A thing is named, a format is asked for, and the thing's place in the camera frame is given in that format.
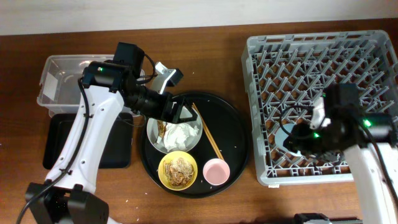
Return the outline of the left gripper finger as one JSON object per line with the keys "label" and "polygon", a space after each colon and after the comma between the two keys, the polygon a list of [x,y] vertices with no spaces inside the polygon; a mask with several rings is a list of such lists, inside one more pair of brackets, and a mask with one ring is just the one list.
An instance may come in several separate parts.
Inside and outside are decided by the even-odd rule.
{"label": "left gripper finger", "polygon": [[183,102],[183,108],[182,108],[182,121],[183,122],[196,121],[197,116],[198,115],[196,111],[193,109],[193,104],[185,100]]}
{"label": "left gripper finger", "polygon": [[181,123],[180,117],[182,110],[183,110],[183,105],[173,104],[169,122],[174,124]]}

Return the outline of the blue cup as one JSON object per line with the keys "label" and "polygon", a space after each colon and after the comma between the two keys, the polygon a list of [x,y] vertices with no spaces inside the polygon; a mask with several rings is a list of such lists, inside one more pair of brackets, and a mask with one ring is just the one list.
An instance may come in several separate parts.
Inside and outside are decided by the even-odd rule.
{"label": "blue cup", "polygon": [[288,136],[289,136],[289,135],[286,134],[286,133],[282,130],[282,128],[279,128],[279,129],[277,130],[276,134],[275,134],[275,137],[274,137],[275,145],[276,145],[280,150],[282,150],[282,151],[284,151],[284,152],[288,152],[288,153],[290,153],[291,155],[296,156],[296,157],[302,157],[302,154],[301,154],[300,151],[298,151],[298,152],[293,152],[293,151],[288,150],[288,149],[284,146],[284,141],[288,138]]}

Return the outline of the yellow bowl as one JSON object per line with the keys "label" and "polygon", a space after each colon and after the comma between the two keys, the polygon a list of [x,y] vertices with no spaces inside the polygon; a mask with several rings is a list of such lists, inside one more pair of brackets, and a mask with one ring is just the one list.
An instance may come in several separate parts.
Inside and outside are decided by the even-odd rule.
{"label": "yellow bowl", "polygon": [[196,180],[198,166],[187,152],[174,151],[166,154],[159,163],[158,176],[163,186],[169,190],[188,189]]}

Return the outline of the pink cup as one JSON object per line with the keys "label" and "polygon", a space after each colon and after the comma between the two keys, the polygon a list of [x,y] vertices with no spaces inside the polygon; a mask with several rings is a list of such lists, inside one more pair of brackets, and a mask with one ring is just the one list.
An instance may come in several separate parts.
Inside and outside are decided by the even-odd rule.
{"label": "pink cup", "polygon": [[203,166],[203,176],[211,185],[222,185],[230,176],[229,165],[222,159],[210,159]]}

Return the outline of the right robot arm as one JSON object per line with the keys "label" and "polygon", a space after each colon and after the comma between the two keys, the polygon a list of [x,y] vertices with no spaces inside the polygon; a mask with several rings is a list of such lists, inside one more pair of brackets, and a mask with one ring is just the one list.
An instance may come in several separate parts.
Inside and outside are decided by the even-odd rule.
{"label": "right robot arm", "polygon": [[295,156],[349,165],[364,223],[397,223],[397,131],[390,115],[367,113],[354,84],[330,85],[309,123],[280,123],[276,145]]}

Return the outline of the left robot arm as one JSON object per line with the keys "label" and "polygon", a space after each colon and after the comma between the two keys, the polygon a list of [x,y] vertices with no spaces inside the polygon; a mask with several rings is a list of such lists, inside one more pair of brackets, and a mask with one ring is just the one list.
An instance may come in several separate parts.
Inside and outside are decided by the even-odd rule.
{"label": "left robot arm", "polygon": [[153,63],[152,75],[144,78],[146,57],[137,45],[120,42],[111,60],[92,61],[84,68],[78,80],[80,107],[66,143],[44,183],[29,184],[16,222],[30,210],[37,223],[114,223],[109,205],[95,196],[96,178],[123,108],[166,123],[197,120],[191,103],[165,91],[181,80],[181,71]]}

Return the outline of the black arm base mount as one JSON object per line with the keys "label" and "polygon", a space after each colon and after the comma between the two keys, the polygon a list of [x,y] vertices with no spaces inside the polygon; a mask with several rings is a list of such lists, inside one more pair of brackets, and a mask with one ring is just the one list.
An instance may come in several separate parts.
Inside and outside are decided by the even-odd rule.
{"label": "black arm base mount", "polygon": [[357,218],[329,219],[322,213],[298,213],[292,220],[293,224],[363,224]]}

